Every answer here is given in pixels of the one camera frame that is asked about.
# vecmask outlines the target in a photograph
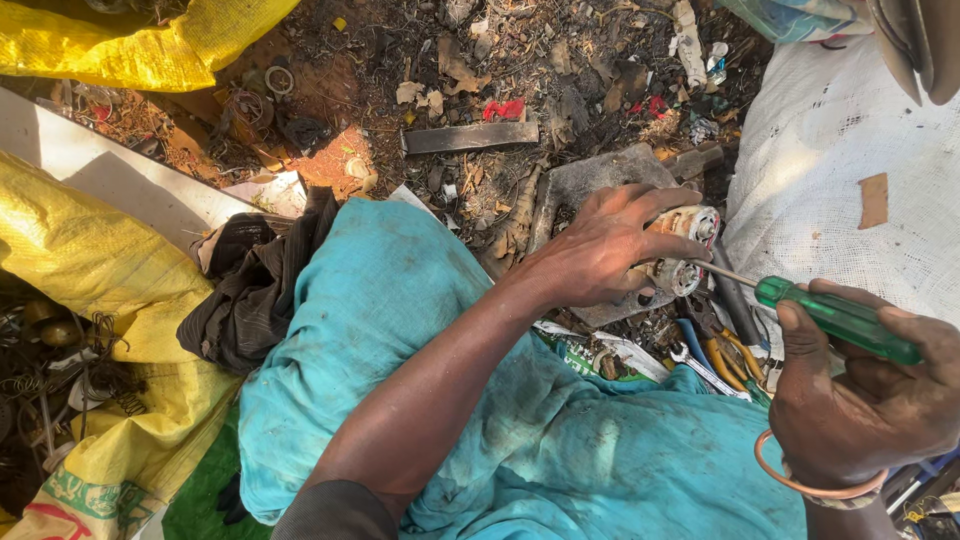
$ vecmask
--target screwdriver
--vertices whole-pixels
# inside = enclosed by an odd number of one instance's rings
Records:
[[[800,304],[810,318],[817,323],[820,330],[849,341],[877,356],[905,365],[918,364],[922,360],[916,345],[896,337],[883,328],[876,318],[876,310],[872,307],[832,294],[813,294],[779,276],[769,276],[755,282],[709,262],[698,259],[690,262],[714,274],[751,287],[756,300],[765,306],[776,307],[777,302],[781,300],[792,300]]]

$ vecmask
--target copper bracelet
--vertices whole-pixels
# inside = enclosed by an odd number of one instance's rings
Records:
[[[816,497],[819,499],[836,499],[838,501],[855,499],[870,493],[879,486],[883,485],[883,481],[887,479],[887,474],[890,473],[890,469],[883,469],[879,473],[876,473],[875,477],[861,483],[860,485],[855,485],[845,489],[817,489],[815,487],[807,487],[778,473],[763,459],[763,455],[761,453],[763,450],[763,444],[766,443],[767,439],[769,439],[771,436],[773,436],[773,432],[771,430],[767,430],[761,433],[760,437],[756,439],[754,444],[754,456],[756,457],[756,462],[759,463],[760,467],[768,475],[773,477],[774,480],[789,487],[790,489],[799,491],[804,495],[809,495],[810,497]]]

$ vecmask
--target sleeve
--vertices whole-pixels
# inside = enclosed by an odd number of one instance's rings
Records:
[[[394,540],[396,524],[365,486],[349,480],[321,482],[298,494],[271,540]]]

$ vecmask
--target right hand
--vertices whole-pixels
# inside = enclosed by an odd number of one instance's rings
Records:
[[[917,344],[924,363],[900,366],[831,338],[847,373],[830,378],[828,337],[793,302],[780,302],[785,361],[770,407],[773,430],[797,480],[840,489],[883,469],[945,454],[960,439],[960,332],[826,280],[813,293],[877,309],[880,323]]]

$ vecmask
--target fingernail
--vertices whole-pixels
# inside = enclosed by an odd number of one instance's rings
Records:
[[[916,313],[911,313],[909,311],[904,311],[899,307],[881,307],[883,311],[886,311],[887,314],[893,315],[895,317],[903,317],[905,319],[916,319],[918,315]]]
[[[777,315],[784,330],[793,331],[800,327],[800,316],[793,307],[777,304]]]

